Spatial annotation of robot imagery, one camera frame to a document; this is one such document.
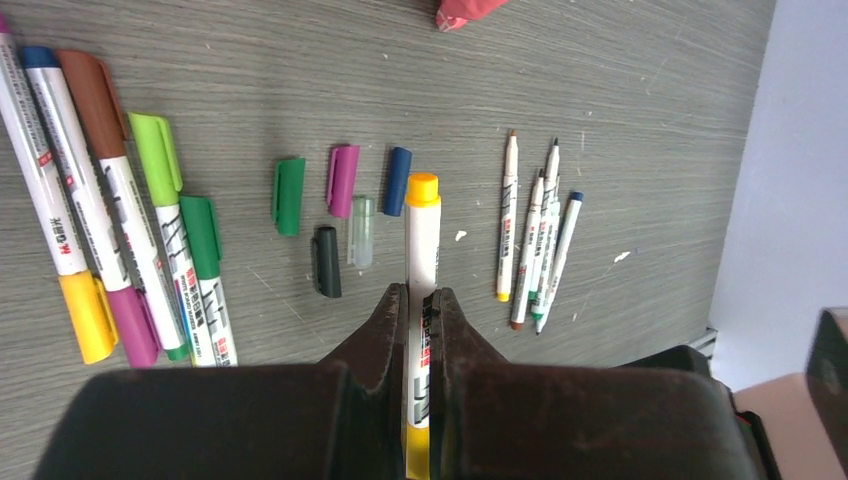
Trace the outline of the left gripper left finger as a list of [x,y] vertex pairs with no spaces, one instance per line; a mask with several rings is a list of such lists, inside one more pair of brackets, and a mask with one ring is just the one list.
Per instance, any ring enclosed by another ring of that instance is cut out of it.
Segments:
[[400,479],[407,292],[315,363],[118,370],[90,379],[39,479]]

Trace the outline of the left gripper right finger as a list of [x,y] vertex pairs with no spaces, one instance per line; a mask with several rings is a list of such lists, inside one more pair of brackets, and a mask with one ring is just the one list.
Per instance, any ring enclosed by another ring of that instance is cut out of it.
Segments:
[[437,479],[757,479],[728,389],[679,345],[612,368],[508,362],[432,297]]

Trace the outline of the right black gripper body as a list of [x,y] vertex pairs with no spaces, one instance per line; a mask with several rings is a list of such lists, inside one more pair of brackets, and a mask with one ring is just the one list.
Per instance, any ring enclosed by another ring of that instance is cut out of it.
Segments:
[[817,414],[838,458],[847,457],[847,308],[823,309],[806,367]]

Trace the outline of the black pen cap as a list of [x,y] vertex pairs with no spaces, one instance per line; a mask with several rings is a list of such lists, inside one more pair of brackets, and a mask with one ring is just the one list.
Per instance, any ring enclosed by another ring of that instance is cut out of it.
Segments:
[[312,238],[311,252],[316,291],[327,298],[340,298],[343,293],[336,229],[318,227]]

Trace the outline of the clear pen cap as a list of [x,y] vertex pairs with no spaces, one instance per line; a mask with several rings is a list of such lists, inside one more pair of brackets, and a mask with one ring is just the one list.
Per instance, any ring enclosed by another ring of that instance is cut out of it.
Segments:
[[348,263],[360,270],[369,268],[373,263],[375,213],[374,197],[368,195],[353,197],[349,222]]

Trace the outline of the black capped blue marker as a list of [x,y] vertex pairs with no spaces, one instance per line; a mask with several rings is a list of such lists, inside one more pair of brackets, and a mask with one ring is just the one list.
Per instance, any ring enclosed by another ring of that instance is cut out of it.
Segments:
[[555,256],[551,264],[549,279],[545,283],[546,289],[543,291],[541,298],[540,312],[534,313],[535,333],[537,335],[542,333],[547,323],[553,300],[563,277],[568,250],[572,242],[583,199],[584,194],[582,192],[571,192],[563,219],[560,222],[558,237],[555,243]]

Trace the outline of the green pen cap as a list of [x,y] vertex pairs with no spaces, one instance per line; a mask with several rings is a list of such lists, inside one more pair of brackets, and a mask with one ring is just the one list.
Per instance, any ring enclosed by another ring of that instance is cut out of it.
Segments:
[[300,233],[306,160],[292,158],[277,162],[272,190],[271,218],[281,236]]

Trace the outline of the purple pen cap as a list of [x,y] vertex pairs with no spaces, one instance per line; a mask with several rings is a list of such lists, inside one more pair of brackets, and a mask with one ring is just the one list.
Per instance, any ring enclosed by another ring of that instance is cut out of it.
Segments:
[[335,217],[347,219],[352,213],[359,154],[359,145],[338,146],[330,152],[326,203]]

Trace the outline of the blue pen cap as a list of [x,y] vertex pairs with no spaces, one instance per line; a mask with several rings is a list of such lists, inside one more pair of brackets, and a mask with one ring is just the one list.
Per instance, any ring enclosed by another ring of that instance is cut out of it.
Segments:
[[388,155],[382,202],[385,215],[399,217],[403,212],[412,159],[412,152],[403,147],[392,148]]

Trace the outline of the clear capped green pen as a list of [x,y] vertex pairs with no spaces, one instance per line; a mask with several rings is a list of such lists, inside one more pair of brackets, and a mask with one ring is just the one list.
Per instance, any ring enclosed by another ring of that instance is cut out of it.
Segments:
[[544,252],[544,259],[542,263],[542,272],[540,279],[540,295],[538,301],[535,305],[531,306],[531,316],[535,324],[535,329],[540,331],[539,322],[543,318],[543,307],[544,302],[546,301],[548,285],[551,277],[552,264],[554,262],[555,257],[555,243],[556,238],[559,233],[559,225],[560,225],[560,217],[561,217],[561,202],[559,200],[559,183],[560,177],[557,176],[556,180],[556,190],[555,195],[551,197],[551,202],[549,204],[548,209],[548,226],[550,227],[548,231],[547,243]]

